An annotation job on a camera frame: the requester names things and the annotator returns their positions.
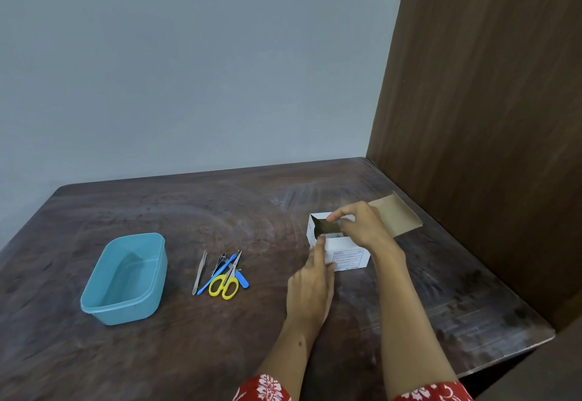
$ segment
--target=red floral shirt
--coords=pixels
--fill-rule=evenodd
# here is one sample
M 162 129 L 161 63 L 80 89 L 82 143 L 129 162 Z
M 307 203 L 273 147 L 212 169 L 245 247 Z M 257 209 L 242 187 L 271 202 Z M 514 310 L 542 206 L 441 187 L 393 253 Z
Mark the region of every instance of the red floral shirt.
M 287 390 L 269 375 L 252 377 L 237 390 L 232 401 L 291 401 Z M 457 383 L 439 383 L 403 393 L 394 401 L 473 401 L 465 387 Z

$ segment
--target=wooden table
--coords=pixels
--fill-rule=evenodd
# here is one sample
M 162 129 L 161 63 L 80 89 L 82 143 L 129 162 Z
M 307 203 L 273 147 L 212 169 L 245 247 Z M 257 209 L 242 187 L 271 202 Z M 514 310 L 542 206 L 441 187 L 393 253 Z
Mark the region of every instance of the wooden table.
M 554 337 L 535 311 L 363 158 L 59 188 L 0 252 L 2 399 L 230 399 L 273 345 L 310 212 L 397 192 L 424 226 L 397 238 L 440 344 L 467 375 Z M 79 298 L 115 237 L 159 232 L 168 273 L 157 312 L 104 326 Z M 221 252 L 243 250 L 233 300 L 191 295 Z M 385 399 L 372 262 L 336 274 L 302 399 Z

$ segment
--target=white cardboard box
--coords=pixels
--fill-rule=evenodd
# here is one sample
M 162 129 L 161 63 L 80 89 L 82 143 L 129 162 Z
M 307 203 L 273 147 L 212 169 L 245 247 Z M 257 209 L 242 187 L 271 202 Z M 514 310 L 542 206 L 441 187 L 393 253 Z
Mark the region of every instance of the white cardboard box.
M 414 211 L 395 192 L 370 202 L 370 205 L 378 208 L 384 226 L 386 226 L 392 237 L 399 236 L 423 225 Z M 316 233 L 323 233 L 325 234 L 326 265 L 334 262 L 336 271 L 365 268 L 368 265 L 368 260 L 370 260 L 370 252 L 359 247 L 350 237 L 339 232 L 338 225 L 326 222 L 325 218 L 330 214 L 331 212 L 309 214 L 309 222 L 307 224 L 309 246 L 313 247 L 316 244 Z M 344 218 L 355 220 L 352 215 Z

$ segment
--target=teal container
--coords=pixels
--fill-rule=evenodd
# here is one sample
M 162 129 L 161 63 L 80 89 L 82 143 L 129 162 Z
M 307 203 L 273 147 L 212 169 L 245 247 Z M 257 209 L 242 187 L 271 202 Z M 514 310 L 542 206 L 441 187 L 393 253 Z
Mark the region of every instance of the teal container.
M 159 306 L 168 258 L 157 233 L 107 243 L 81 295 L 81 309 L 106 325 L 147 318 Z

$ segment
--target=person's left arm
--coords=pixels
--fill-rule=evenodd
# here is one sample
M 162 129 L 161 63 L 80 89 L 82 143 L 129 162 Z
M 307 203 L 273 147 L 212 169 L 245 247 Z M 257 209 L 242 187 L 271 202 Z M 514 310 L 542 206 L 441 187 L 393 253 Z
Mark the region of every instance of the person's left arm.
M 333 297 L 333 264 L 325 266 L 325 237 L 309 252 L 305 266 L 287 284 L 287 319 L 257 376 L 243 384 L 235 400 L 299 401 L 311 348 Z

